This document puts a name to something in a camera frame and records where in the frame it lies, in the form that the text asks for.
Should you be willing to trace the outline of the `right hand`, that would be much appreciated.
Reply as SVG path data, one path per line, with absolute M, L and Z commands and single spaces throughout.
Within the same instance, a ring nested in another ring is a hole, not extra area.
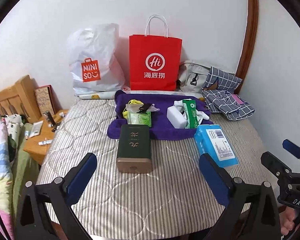
M 294 220 L 299 215 L 298 210 L 295 210 L 291 207 L 286 207 L 285 211 L 283 211 L 279 215 L 280 215 L 280 229 L 282 235 L 286 236 L 291 231 L 298 230 L 298 228 L 300 227 L 300 223 L 294 229 L 295 227 Z

